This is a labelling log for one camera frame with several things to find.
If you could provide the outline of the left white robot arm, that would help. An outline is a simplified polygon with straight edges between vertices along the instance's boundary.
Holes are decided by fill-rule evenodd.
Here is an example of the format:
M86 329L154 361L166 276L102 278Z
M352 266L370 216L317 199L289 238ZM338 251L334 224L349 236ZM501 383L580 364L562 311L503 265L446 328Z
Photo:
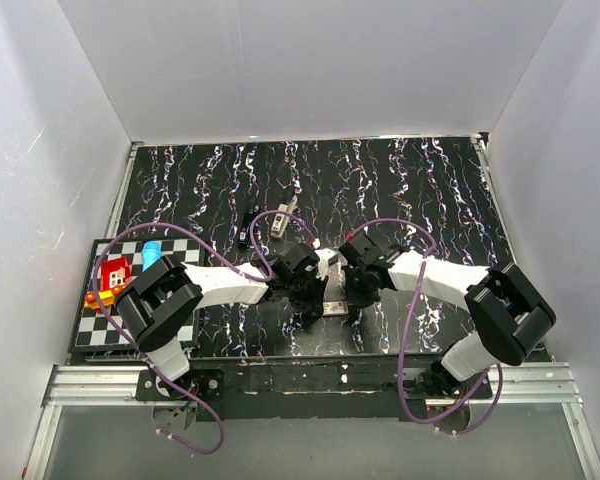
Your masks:
M270 260L272 278L262 261L236 269L185 264L172 255L158 259L114 301L114 308L137 345L158 369L158 387L173 400L193 386L190 363L178 333L196 311L219 305L259 305L287 300L301 313L321 317L328 269L337 253L300 243Z

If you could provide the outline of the white staple box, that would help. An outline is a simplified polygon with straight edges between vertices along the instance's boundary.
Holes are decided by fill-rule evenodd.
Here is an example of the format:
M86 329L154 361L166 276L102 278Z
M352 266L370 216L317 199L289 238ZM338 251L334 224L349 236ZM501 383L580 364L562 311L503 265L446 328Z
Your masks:
M323 316L346 316L349 314L349 307L346 301L329 301L323 303Z

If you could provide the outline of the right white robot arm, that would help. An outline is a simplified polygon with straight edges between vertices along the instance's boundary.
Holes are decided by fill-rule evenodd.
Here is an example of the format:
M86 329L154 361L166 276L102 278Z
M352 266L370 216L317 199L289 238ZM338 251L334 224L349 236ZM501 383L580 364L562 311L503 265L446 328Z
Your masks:
M346 260L350 306L366 308L384 289L419 289L469 313L475 331L409 381L411 391L455 397L470 378L498 363L522 364L556 323L553 309L512 261L470 266L424 258L401 246L384 251L366 234L350 237L339 252Z

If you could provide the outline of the black stapler magazine part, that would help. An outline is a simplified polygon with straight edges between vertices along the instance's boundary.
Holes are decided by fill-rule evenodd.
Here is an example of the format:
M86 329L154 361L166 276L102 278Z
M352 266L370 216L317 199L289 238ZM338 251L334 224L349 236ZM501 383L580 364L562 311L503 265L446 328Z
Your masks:
M238 231L237 247L244 251L250 246L250 227L253 219L259 214L260 205L257 200L249 200L246 204L240 229Z

